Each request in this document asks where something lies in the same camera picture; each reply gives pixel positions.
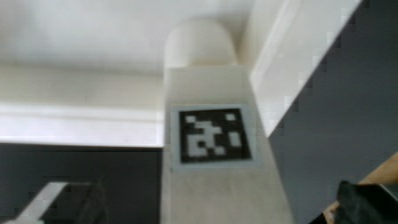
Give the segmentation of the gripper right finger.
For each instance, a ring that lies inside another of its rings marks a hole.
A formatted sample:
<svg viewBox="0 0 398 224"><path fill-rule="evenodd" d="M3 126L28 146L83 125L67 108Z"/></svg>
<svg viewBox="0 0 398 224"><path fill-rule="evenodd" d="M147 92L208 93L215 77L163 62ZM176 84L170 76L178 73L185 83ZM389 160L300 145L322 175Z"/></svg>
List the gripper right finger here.
<svg viewBox="0 0 398 224"><path fill-rule="evenodd" d="M398 224L398 184L339 182L334 224Z"/></svg>

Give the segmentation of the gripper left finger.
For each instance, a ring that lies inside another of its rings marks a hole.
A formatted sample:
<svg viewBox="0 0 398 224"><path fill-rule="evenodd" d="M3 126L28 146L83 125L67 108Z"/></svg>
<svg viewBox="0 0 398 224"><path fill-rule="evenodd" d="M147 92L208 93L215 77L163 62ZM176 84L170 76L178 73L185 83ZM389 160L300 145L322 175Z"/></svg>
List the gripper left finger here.
<svg viewBox="0 0 398 224"><path fill-rule="evenodd" d="M50 182L11 224L108 224L101 184Z"/></svg>

